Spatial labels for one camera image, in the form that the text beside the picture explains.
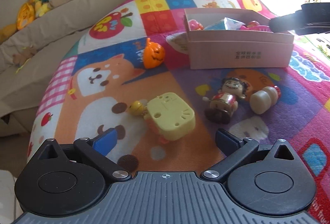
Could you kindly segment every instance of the gray ribbed plate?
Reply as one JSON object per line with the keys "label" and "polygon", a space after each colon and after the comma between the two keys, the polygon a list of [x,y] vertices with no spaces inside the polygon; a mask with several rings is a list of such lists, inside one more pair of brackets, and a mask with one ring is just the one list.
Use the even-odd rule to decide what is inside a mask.
{"label": "gray ribbed plate", "polygon": [[230,200],[219,183],[206,182],[194,172],[138,172],[115,183],[104,199],[77,215],[46,218],[25,213],[19,224],[309,224],[306,212],[291,217],[255,215]]}

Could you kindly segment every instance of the yellow ball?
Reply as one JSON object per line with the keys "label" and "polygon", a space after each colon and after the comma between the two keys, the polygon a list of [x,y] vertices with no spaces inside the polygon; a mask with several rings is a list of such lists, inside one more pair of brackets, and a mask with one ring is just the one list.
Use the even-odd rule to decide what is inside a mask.
{"label": "yellow ball", "polygon": [[140,101],[134,101],[131,106],[128,107],[127,112],[134,115],[139,116],[145,110],[145,106]]}

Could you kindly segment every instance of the pink gingham pattern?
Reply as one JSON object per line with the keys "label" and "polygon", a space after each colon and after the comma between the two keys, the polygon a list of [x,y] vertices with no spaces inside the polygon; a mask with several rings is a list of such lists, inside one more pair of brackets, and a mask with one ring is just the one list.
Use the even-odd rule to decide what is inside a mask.
{"label": "pink gingham pattern", "polygon": [[37,116],[50,107],[64,102],[76,60],[77,56],[74,56],[63,60],[60,63],[46,89],[44,97],[42,98],[37,111]]}

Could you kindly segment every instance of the doll head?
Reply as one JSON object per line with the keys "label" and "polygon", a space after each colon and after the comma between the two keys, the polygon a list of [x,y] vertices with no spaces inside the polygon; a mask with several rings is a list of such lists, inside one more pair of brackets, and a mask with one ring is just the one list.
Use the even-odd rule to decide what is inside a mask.
{"label": "doll head", "polygon": [[240,79],[230,77],[222,80],[222,87],[219,92],[226,92],[238,96],[240,99],[245,98],[247,84]]}

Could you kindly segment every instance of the triangular cutout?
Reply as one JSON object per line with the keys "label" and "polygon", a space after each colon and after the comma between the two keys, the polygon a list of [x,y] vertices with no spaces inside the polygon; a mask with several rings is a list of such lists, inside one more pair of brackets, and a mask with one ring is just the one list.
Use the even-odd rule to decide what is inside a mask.
{"label": "triangular cutout", "polygon": [[278,147],[274,157],[283,160],[294,160],[293,155],[285,145],[281,145]]}
{"label": "triangular cutout", "polygon": [[58,154],[53,145],[47,145],[39,156],[39,160],[57,158]]}

